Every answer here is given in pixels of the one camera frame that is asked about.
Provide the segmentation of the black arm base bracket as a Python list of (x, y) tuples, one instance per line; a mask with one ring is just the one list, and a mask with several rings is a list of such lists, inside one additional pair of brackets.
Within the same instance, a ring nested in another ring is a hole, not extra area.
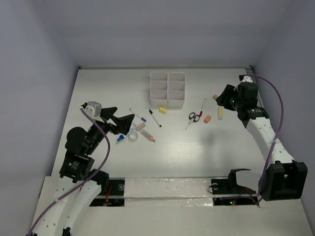
[(250, 169), (232, 169), (227, 177), (212, 178), (208, 191), (214, 195), (240, 195), (246, 188), (237, 183), (236, 173), (239, 171), (250, 171)]

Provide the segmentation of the beige eraser block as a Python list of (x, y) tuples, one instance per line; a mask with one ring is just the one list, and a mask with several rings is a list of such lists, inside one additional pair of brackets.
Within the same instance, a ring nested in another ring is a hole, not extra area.
[(140, 125), (138, 125), (138, 126), (136, 127), (136, 130), (139, 131), (139, 130), (141, 130), (142, 128), (144, 128), (145, 126), (146, 126), (145, 123), (142, 123), (142, 124), (140, 124)]

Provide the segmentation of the black handled scissors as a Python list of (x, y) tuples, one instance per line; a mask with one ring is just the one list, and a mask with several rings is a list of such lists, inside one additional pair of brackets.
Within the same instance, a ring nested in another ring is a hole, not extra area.
[(196, 114), (195, 112), (190, 113), (189, 114), (189, 122), (188, 122), (187, 126), (185, 127), (185, 130), (187, 130), (192, 123), (198, 122), (199, 119), (200, 119), (199, 114)]

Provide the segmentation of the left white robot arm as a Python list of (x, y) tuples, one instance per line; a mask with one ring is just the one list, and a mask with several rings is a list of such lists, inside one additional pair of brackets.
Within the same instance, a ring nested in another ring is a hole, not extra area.
[(116, 117), (117, 107), (102, 108), (89, 101), (80, 106), (82, 114), (92, 123), (88, 130), (70, 129), (66, 136), (66, 153), (55, 189), (53, 201), (38, 216), (29, 230), (30, 236), (73, 236), (83, 215), (98, 194), (109, 188), (109, 174), (102, 171), (109, 157), (107, 146), (104, 160), (93, 168), (92, 153), (102, 140), (109, 143), (107, 133), (127, 135), (135, 117)]

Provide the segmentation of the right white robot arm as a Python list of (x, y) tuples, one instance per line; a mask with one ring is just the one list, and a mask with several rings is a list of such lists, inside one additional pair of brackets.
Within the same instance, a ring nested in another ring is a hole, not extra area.
[(284, 148), (271, 126), (264, 108), (258, 106), (258, 87), (242, 81), (227, 85), (216, 99), (219, 106), (236, 111), (238, 119), (255, 140), (265, 165), (258, 182), (258, 194), (265, 201), (299, 199), (302, 196), (308, 168), (297, 162)]

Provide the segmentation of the clear tape roll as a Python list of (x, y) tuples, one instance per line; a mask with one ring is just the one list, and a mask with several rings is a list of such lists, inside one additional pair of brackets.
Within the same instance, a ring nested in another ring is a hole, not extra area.
[(135, 131), (129, 132), (128, 139), (129, 139), (130, 142), (136, 142), (139, 139), (139, 135)]

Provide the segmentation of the blue capped white marker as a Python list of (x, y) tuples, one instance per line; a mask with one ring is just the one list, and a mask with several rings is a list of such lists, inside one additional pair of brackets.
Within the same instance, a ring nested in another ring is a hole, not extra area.
[(129, 109), (136, 117), (138, 117), (140, 120), (142, 120), (143, 122), (146, 122), (146, 119), (144, 117), (142, 117), (141, 115), (139, 115), (136, 111), (134, 111), (132, 108)]

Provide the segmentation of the blue capped clear bottle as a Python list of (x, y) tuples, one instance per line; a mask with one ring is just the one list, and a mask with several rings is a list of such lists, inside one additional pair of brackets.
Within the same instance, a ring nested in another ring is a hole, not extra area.
[(126, 135), (120, 134), (119, 137), (117, 138), (116, 142), (121, 143), (125, 138), (126, 138)]

